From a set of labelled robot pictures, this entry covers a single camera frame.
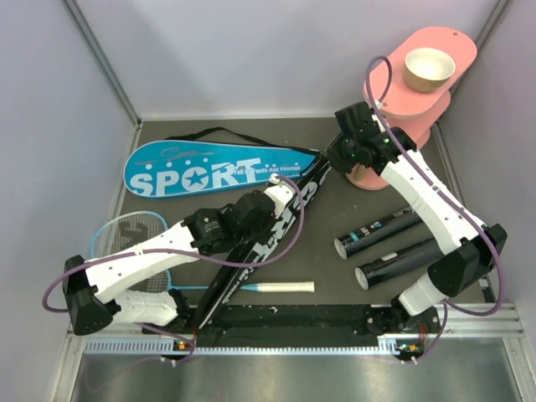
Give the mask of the black sport racket bag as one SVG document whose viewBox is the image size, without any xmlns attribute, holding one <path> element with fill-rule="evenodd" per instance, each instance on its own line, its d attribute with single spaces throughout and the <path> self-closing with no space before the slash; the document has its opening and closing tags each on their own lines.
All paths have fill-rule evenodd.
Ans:
<svg viewBox="0 0 536 402">
<path fill-rule="evenodd" d="M 318 157 L 315 157 L 305 174 L 296 180 L 305 204 L 309 204 L 315 198 L 318 189 L 322 186 L 327 174 L 331 170 L 329 161 L 324 157 L 325 148 L 320 151 Z M 290 232 L 292 225 L 299 220 L 299 212 L 299 200 L 297 197 L 294 197 L 270 230 L 266 231 L 257 240 L 251 240 L 245 243 L 245 245 L 233 250 L 227 257 L 227 260 L 239 263 L 258 263 L 275 256 L 276 247 Z M 223 265 L 219 268 L 209 285 L 209 289 L 204 292 L 198 302 L 198 307 L 191 319 L 191 323 L 196 328 L 200 329 L 209 323 L 223 305 L 229 302 L 230 298 L 238 291 L 238 287 L 240 286 L 240 272 L 248 269 L 252 269 L 255 272 L 255 268 L 250 267 L 234 268 Z"/>
</svg>

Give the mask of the black shuttlecock tube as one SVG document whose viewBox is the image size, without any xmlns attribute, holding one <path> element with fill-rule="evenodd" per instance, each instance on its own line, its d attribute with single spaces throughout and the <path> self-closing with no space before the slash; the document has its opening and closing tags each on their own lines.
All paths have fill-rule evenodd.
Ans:
<svg viewBox="0 0 536 402">
<path fill-rule="evenodd" d="M 368 290 L 385 281 L 429 265 L 442 257 L 441 249 L 433 239 L 423 240 L 377 260 L 355 268 L 358 284 Z"/>
<path fill-rule="evenodd" d="M 406 207 L 336 238 L 334 247 L 338 255 L 346 260 L 421 222 L 420 216 L 411 207 Z"/>
</svg>

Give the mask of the blue sport racket bag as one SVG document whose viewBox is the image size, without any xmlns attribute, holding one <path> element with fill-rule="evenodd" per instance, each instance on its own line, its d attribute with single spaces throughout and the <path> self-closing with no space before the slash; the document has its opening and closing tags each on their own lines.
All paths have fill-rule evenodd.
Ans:
<svg viewBox="0 0 536 402">
<path fill-rule="evenodd" d="M 142 198 L 201 195 L 260 185 L 273 174 L 299 178 L 317 155 L 217 126 L 140 146 L 126 161 L 123 181 Z"/>
</svg>

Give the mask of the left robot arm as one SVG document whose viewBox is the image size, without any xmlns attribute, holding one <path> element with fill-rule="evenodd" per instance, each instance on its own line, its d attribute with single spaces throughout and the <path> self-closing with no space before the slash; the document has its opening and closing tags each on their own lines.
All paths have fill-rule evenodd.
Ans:
<svg viewBox="0 0 536 402">
<path fill-rule="evenodd" d="M 181 332 L 190 313 L 179 292 L 142 292 L 133 286 L 175 266 L 233 252 L 259 239 L 291 198 L 282 188 L 255 190 L 223 208 L 200 209 L 121 252 L 92 260 L 69 258 L 62 290 L 75 334 L 99 332 L 112 323 L 147 323 Z"/>
</svg>

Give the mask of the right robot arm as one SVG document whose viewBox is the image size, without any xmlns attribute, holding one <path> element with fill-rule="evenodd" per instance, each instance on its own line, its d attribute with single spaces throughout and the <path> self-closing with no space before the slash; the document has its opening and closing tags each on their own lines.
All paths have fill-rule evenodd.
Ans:
<svg viewBox="0 0 536 402">
<path fill-rule="evenodd" d="M 431 171 L 420 150 L 399 127 L 390 127 L 376 106 L 365 101 L 335 113 L 339 134 L 323 156 L 339 173 L 355 165 L 371 168 L 417 213 L 442 257 L 392 301 L 391 322 L 403 332 L 417 326 L 421 313 L 457 296 L 491 270 L 500 271 L 507 233 L 465 209 Z"/>
</svg>

